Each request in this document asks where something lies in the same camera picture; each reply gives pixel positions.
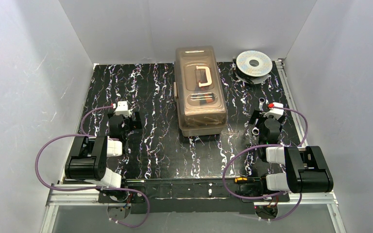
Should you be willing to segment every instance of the silver tape roll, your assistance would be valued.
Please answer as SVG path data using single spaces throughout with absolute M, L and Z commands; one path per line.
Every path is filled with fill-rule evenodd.
M 239 74 L 236 76 L 246 83 L 262 83 L 272 70 L 272 60 L 266 54 L 255 50 L 242 52 L 238 55 L 236 63 L 237 69 L 245 77 L 240 77 Z

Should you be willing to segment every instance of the brown translucent container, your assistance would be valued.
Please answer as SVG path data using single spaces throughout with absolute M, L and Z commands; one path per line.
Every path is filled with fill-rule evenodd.
M 183 136 L 221 133 L 227 112 L 212 46 L 176 50 L 174 89 Z

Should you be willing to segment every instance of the white enclosure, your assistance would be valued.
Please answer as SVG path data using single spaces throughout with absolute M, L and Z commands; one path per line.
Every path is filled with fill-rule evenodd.
M 212 45 L 217 61 L 257 49 L 285 58 L 316 0 L 60 0 L 89 58 L 173 62 L 179 47 Z
M 58 0 L 0 0 L 0 233 L 36 233 L 49 190 L 34 172 L 76 130 L 93 65 Z M 56 182 L 70 139 L 40 168 Z
M 373 1 L 318 0 L 285 68 L 347 232 L 373 233 Z
M 0 0 L 0 233 L 36 233 L 49 190 L 34 173 L 49 139 L 74 133 L 93 63 L 173 62 L 212 45 L 217 61 L 286 58 L 309 144 L 321 146 L 344 224 L 373 232 L 373 1 Z M 56 182 L 70 146 L 40 161 Z

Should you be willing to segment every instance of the purple cable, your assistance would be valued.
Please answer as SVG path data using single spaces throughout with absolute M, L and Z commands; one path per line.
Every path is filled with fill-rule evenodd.
M 308 133 L 308 121 L 306 120 L 306 117 L 304 116 L 304 114 L 298 112 L 297 110 L 289 109 L 289 108 L 280 108 L 280 107 L 276 107 L 276 106 L 273 106 L 273 108 L 277 108 L 277 109 L 282 109 L 282 110 L 286 110 L 286 111 L 295 112 L 295 113 L 297 113 L 298 115 L 300 115 L 300 116 L 304 119 L 304 122 L 305 122 L 305 133 L 304 133 L 304 137 L 303 137 L 302 140 L 301 140 L 301 143 L 298 145 L 299 147 L 302 146 L 302 144 L 303 144 L 303 143 L 305 142 L 305 140 L 306 140 L 306 134 Z
M 100 186 L 95 186 L 95 187 L 84 187 L 84 188 L 71 188 L 71 189 L 68 189 L 68 188 L 58 188 L 58 187 L 54 187 L 54 186 L 51 186 L 50 184 L 46 183 L 41 175 L 39 174 L 39 169 L 38 169 L 38 163 L 39 163 L 39 158 L 41 157 L 41 154 L 43 152 L 43 150 L 49 145 L 51 144 L 52 142 L 58 140 L 58 139 L 61 139 L 61 138 L 64 138 L 64 137 L 85 137 L 85 136 L 89 136 L 89 135 L 85 135 L 85 134 L 66 134 L 66 135 L 63 135 L 63 136 L 59 136 L 59 137 L 56 137 L 52 140 L 50 140 L 49 142 L 47 142 L 38 152 L 38 155 L 36 156 L 36 159 L 35 159 L 35 174 L 36 174 L 36 177 L 38 178 L 38 180 L 47 188 L 49 189 L 52 189 L 52 190 L 56 190 L 56 191 L 66 191 L 66 192 L 73 192 L 73 191 L 81 191 L 81 190 L 88 190 L 88 189 L 97 189 L 97 188 L 102 188 Z M 138 224 L 136 225 L 131 225 L 131 224 L 128 224 L 128 223 L 125 223 L 125 222 L 119 222 L 120 224 L 124 225 L 124 226 L 127 226 L 127 227 L 131 227 L 131 228 L 136 228 L 136 227 L 139 227 L 141 226 L 148 218 L 149 216 L 149 212 L 150 212 L 150 203 L 149 203 L 149 199 L 148 197 L 141 191 L 138 191 L 138 190 L 135 190 L 135 189 L 130 189 L 130 188 L 106 188 L 106 190 L 118 190 L 118 191 L 127 191 L 127 192 L 136 192 L 136 193 L 139 193 L 141 194 L 146 202 L 147 202 L 147 213 L 145 215 L 145 218 Z
M 277 218 L 273 218 L 273 219 L 269 219 L 269 221 L 278 221 L 278 220 L 281 220 L 285 217 L 288 217 L 288 215 L 292 214 L 292 212 L 294 212 L 294 210 L 300 205 L 301 203 L 301 200 L 302 200 L 302 193 L 300 193 L 300 198 L 298 199 L 298 202 L 295 204 L 295 206 L 290 210 L 288 211 L 288 213 L 280 216 L 280 217 L 277 217 Z M 234 214 L 235 216 L 238 216 L 238 217 L 244 217 L 244 218 L 249 218 L 249 219 L 253 219 L 253 220 L 260 220 L 259 218 L 254 218 L 254 217 L 248 217 L 248 216 L 243 216 L 243 215 L 239 215 L 239 214 Z
M 229 166 L 231 165 L 231 163 L 236 160 L 237 158 L 239 158 L 241 155 L 243 155 L 244 153 L 250 151 L 250 150 L 254 150 L 254 149 L 258 149 L 258 148 L 263 148 L 263 147 L 281 147 L 282 145 L 281 144 L 268 144 L 268 145 L 258 145 L 258 146 L 253 146 L 253 147 L 250 147 L 250 148 L 247 148 L 243 151 L 241 151 L 239 154 L 237 154 L 236 156 L 234 156 L 225 166 L 224 168 L 224 172 L 222 173 L 222 182 L 224 184 L 224 187 L 226 189 L 226 191 L 228 191 L 228 193 L 230 193 L 232 196 L 234 197 L 237 197 L 237 198 L 241 198 L 241 199 L 247 199 L 247 200 L 259 200 L 259 199 L 264 199 L 264 198 L 269 198 L 269 197 L 275 197 L 275 196 L 278 196 L 278 195 L 281 195 L 283 194 L 284 192 L 278 192 L 278 193 L 273 193 L 273 194 L 269 194 L 269 195 L 265 195 L 265 196 L 261 196 L 261 197 L 244 197 L 244 196 L 241 196 L 241 195 L 238 195 L 236 193 L 234 193 L 233 191 L 231 191 L 227 186 L 226 186 L 226 181 L 225 181 L 225 175 L 226 175 L 226 171 L 228 170 Z
M 102 110 L 102 109 L 107 109 L 107 108 L 114 108 L 114 106 L 110 105 L 110 106 L 105 106 L 105 107 L 99 107 L 99 108 L 93 109 L 93 110 L 89 111 L 87 114 L 85 114 L 85 116 L 81 120 L 81 133 L 84 134 L 85 136 L 88 135 L 84 130 L 84 122 L 85 122 L 85 119 L 89 116 L 89 114 L 91 114 L 95 111 Z
M 292 212 L 294 212 L 295 209 L 300 205 L 301 200 L 302 200 L 302 193 L 300 193 L 300 198 L 299 198 L 298 202 L 295 204 L 295 206 L 290 211 L 288 211 L 288 213 L 282 215 L 281 217 L 276 217 L 274 219 L 271 219 L 271 221 L 278 221 L 278 220 L 281 220 L 285 217 L 288 217 L 288 215 L 292 214 Z

